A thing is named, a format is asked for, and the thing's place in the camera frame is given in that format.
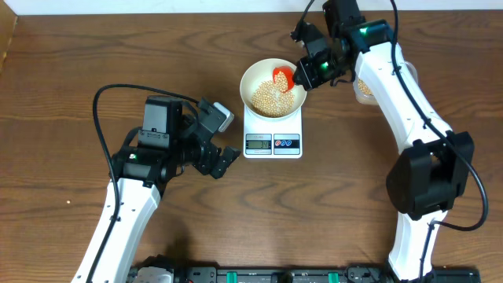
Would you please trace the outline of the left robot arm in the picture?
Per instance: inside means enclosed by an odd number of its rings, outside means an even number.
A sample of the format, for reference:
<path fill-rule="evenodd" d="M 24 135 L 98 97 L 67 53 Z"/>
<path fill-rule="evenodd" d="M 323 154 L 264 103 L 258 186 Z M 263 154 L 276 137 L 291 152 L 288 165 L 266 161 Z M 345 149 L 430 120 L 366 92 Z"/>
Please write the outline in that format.
<path fill-rule="evenodd" d="M 201 100 L 192 106 L 177 98 L 147 98 L 142 126 L 128 133 L 111 158 L 105 205 L 75 282 L 127 279 L 141 235 L 168 182 L 187 166 L 221 178 L 240 155 L 239 149 L 221 149 L 211 141 L 233 118 L 218 102 Z"/>

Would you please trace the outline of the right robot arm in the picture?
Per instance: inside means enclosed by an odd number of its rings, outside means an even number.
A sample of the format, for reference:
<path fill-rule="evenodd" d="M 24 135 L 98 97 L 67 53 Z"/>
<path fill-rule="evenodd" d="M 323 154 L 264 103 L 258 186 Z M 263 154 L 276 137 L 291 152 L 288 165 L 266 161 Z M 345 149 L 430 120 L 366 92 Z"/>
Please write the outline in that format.
<path fill-rule="evenodd" d="M 471 273 L 440 273 L 431 264 L 438 229 L 474 174 L 470 134 L 454 132 L 429 104 L 403 58 L 397 24 L 368 21 L 354 1 L 328 1 L 323 12 L 326 33 L 300 19 L 291 34 L 307 52 L 297 62 L 294 82 L 313 90 L 350 75 L 357 92 L 373 95 L 398 147 L 386 178 L 398 221 L 380 280 L 473 280 Z"/>

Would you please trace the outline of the white digital kitchen scale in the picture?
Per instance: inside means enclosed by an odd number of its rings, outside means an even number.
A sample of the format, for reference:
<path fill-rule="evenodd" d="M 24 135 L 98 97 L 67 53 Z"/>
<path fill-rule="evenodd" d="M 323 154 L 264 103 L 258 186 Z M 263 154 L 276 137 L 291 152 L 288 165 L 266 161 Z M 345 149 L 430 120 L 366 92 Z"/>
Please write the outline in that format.
<path fill-rule="evenodd" d="M 245 106 L 243 152 L 248 159 L 299 159 L 303 155 L 301 109 L 268 118 Z"/>

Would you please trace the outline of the red plastic measuring scoop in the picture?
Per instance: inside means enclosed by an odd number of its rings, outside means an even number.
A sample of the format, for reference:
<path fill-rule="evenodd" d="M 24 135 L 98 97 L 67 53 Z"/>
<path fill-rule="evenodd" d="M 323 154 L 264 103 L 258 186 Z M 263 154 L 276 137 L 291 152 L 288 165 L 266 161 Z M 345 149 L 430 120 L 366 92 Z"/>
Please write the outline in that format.
<path fill-rule="evenodd" d="M 289 66 L 276 67 L 273 70 L 273 82 L 282 93 L 290 91 L 294 87 L 293 71 Z"/>

